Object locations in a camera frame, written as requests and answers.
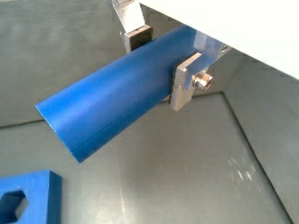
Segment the nut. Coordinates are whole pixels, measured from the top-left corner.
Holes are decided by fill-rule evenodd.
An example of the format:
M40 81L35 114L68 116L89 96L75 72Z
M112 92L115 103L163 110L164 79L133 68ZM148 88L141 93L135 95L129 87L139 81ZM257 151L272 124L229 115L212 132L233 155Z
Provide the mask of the nut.
M193 75L193 86L200 90L207 90L211 86L212 76L207 73Z

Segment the blue plastic tube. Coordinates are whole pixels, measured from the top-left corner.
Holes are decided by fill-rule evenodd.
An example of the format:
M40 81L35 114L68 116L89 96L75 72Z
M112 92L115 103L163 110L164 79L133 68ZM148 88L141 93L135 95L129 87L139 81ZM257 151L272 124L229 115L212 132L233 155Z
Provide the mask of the blue plastic tube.
M41 101L39 109L83 162L171 93L173 67L193 52L183 25Z

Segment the metal bracket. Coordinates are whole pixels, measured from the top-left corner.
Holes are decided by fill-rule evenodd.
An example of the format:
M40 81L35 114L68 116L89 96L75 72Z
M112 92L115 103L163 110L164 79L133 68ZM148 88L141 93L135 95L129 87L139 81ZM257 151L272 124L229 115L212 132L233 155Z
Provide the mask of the metal bracket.
M152 40L153 28L145 24L140 3L136 0L107 1L117 16L125 52L131 53Z
M173 70L171 108L175 111L192 99L195 88L204 91L211 86L209 65L229 50L225 44L200 31L196 31L193 48L193 55Z

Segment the blue foam block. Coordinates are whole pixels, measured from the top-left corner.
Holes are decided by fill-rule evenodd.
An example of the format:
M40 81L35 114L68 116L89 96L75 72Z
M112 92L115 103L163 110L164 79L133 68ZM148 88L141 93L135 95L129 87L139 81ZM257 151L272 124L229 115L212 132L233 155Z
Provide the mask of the blue foam block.
M24 197L28 206L16 220L15 209ZM61 223L61 177L52 171L37 171L0 178L0 224Z

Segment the blue foam piece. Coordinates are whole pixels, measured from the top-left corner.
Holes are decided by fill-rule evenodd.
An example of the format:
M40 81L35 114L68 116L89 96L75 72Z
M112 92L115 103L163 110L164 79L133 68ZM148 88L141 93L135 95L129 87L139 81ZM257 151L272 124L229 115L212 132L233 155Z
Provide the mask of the blue foam piece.
M15 212L23 197L28 206L15 222ZM0 224L61 223L61 177L52 171L37 171L0 178Z
M36 105L79 162L171 93L173 68L196 52L195 35L180 26Z

